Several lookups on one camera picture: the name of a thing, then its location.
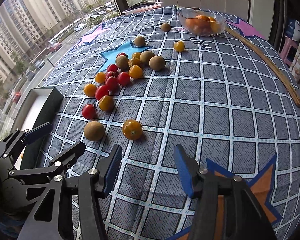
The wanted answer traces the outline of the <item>yellow tomato left middle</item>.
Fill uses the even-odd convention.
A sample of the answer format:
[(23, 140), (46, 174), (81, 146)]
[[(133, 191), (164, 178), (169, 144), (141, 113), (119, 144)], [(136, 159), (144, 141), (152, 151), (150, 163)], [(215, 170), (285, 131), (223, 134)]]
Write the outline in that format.
[(96, 76), (95, 76), (95, 81), (97, 83), (100, 83), (100, 84), (105, 83), (105, 81), (106, 81), (106, 74), (104, 72), (97, 73)]

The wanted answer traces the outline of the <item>large yellow tomato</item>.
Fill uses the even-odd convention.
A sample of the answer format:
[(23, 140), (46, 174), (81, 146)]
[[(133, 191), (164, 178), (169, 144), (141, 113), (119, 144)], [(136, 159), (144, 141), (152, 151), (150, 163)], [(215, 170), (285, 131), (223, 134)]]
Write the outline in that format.
[(122, 133), (128, 140), (138, 140), (141, 138), (143, 130), (138, 121), (128, 119), (122, 126)]

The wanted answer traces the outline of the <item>brown longan cluster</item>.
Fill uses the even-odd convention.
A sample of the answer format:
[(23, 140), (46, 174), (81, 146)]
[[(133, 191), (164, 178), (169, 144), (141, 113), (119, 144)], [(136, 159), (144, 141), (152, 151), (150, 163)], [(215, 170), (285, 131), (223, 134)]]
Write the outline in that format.
[(160, 71), (163, 68), (165, 68), (165, 66), (166, 66), (166, 61), (161, 56), (154, 56), (149, 61), (149, 67), (155, 71)]
[(120, 55), (116, 58), (115, 64), (121, 70), (126, 70), (129, 67), (129, 58), (125, 55)]
[(141, 54), (140, 54), (140, 61), (142, 64), (146, 64), (148, 65), (149, 64), (149, 61), (151, 58), (155, 57), (155, 54), (151, 51), (143, 51)]

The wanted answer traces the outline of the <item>red tomato cluster right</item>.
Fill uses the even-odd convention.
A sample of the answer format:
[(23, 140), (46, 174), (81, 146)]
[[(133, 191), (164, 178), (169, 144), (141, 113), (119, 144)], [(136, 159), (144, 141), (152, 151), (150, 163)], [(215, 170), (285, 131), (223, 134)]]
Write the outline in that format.
[(117, 76), (117, 82), (119, 85), (121, 86), (126, 86), (130, 83), (130, 75), (127, 72), (121, 72), (118, 76)]

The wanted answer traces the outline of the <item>red tomato with stem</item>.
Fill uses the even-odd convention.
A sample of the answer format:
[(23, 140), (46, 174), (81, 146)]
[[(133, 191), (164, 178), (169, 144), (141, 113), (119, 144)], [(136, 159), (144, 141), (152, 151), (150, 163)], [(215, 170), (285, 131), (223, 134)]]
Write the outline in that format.
[(119, 87), (117, 77), (116, 76), (109, 76), (106, 78), (105, 86), (111, 92), (116, 91)]

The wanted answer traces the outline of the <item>yellow tomato left edge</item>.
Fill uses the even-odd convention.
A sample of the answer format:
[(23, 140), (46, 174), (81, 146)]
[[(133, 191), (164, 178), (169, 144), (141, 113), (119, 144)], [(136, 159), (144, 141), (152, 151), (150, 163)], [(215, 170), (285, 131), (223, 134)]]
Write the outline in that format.
[(86, 84), (83, 88), (84, 94), (90, 98), (95, 97), (96, 90), (97, 90), (97, 87), (91, 83)]

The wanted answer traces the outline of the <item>oranges in bowl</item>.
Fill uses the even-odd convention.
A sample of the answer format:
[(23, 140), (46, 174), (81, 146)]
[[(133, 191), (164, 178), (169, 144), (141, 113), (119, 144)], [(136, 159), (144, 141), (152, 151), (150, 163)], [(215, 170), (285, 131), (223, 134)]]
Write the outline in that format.
[(193, 34), (204, 36), (216, 34), (221, 30), (221, 25), (215, 18), (205, 15), (187, 18), (185, 20), (185, 27)]

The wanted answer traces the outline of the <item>red tomato upper left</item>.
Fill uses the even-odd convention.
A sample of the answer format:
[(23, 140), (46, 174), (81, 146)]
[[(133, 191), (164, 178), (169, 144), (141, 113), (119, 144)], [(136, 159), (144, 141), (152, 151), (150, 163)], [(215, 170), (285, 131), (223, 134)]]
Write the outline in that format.
[(117, 70), (118, 70), (118, 67), (116, 64), (110, 64), (107, 67), (107, 72), (117, 72)]

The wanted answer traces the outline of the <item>curved wooden stick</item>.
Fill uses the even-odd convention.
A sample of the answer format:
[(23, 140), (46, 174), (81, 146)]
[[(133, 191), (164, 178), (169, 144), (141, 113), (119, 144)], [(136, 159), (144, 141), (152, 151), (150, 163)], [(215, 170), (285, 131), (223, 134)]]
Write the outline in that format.
[(281, 72), (281, 70), (270, 60), (269, 57), (264, 55), (257, 46), (243, 37), (241, 34), (235, 32), (234, 30), (226, 27), (225, 31), (228, 32), (233, 37), (240, 40), (243, 44), (245, 44), (248, 48), (250, 48), (253, 52), (255, 52), (266, 64), (267, 66), (275, 73), (275, 75), (279, 78), (279, 80), (283, 83), (286, 90), (289, 92), (291, 98), (297, 107), (300, 108), (300, 96), (297, 94), (294, 86), (288, 81), (287, 77)]

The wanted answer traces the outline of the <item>lone yellow tomato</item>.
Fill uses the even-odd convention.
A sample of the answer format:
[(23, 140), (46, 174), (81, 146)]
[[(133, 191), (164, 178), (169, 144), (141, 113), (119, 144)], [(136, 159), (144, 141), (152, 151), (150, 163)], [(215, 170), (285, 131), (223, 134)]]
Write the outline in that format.
[(173, 48), (177, 52), (183, 52), (185, 50), (185, 44), (183, 41), (175, 42)]

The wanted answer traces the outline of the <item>yellow pointed tomato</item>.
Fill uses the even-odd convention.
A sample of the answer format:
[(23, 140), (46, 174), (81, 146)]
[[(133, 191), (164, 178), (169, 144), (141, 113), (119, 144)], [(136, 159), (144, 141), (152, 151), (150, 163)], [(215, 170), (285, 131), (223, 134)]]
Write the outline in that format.
[(138, 65), (133, 65), (129, 69), (129, 75), (132, 79), (140, 79), (143, 76), (143, 70)]

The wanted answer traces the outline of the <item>yellow tomato upper cluster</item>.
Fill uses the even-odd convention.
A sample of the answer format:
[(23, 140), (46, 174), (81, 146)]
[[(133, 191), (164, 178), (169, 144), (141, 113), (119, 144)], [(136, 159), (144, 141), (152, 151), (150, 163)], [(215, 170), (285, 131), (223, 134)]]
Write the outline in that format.
[(132, 58), (133, 58), (133, 59), (140, 59), (140, 56), (141, 56), (141, 53), (140, 53), (140, 52), (134, 52), (134, 53), (132, 54)]

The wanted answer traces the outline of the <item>yellow tomato mid cluster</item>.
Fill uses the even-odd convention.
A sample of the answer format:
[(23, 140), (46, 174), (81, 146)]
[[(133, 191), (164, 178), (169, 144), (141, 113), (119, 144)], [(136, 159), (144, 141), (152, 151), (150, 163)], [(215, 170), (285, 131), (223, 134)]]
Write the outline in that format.
[(129, 67), (133, 67), (134, 65), (136, 66), (141, 66), (142, 65), (142, 62), (140, 61), (140, 59), (138, 58), (131, 58), (129, 61), (128, 61), (128, 65)]

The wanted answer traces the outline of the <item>clear glass bowl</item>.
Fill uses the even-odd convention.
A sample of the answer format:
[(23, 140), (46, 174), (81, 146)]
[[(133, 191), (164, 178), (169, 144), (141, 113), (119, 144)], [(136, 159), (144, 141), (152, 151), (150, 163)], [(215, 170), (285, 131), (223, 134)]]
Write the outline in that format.
[(179, 7), (177, 17), (185, 30), (197, 36), (217, 36), (227, 26), (227, 19), (215, 12)]

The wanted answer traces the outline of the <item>brown longan on star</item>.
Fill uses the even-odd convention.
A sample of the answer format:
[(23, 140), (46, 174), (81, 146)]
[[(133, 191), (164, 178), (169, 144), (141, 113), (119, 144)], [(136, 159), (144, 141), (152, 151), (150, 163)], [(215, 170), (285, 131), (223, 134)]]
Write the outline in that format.
[(137, 36), (134, 38), (134, 45), (137, 47), (143, 47), (146, 44), (146, 39), (143, 36)]

